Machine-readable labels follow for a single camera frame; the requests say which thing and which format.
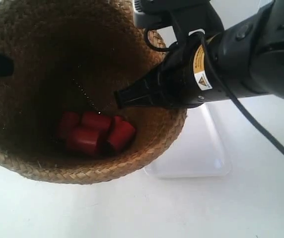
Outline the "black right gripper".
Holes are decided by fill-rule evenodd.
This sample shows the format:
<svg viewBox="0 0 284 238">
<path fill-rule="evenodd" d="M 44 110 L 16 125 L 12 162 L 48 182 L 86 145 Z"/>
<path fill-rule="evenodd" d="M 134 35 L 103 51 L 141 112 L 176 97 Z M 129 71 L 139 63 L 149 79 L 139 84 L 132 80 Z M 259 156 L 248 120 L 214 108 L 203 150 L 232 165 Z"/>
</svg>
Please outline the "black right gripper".
<svg viewBox="0 0 284 238">
<path fill-rule="evenodd" d="M 119 109 L 128 107 L 195 108 L 216 100 L 216 79 L 207 63 L 206 46 L 216 34 L 195 32 L 170 51 L 156 67 L 157 80 L 141 78 L 114 91 Z"/>
</svg>

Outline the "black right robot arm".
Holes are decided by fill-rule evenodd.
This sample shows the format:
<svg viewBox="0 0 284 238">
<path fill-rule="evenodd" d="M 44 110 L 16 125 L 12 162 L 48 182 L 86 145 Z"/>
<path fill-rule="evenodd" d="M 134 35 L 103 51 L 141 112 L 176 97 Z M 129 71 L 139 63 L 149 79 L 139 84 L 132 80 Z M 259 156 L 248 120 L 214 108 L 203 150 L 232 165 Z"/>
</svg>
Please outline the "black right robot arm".
<svg viewBox="0 0 284 238">
<path fill-rule="evenodd" d="M 117 106 L 195 108 L 207 102 L 273 94 L 284 99 L 284 0 L 224 29 L 208 0 L 136 0 L 145 33 L 171 26 L 177 41 L 164 60 L 114 93 Z"/>
</svg>

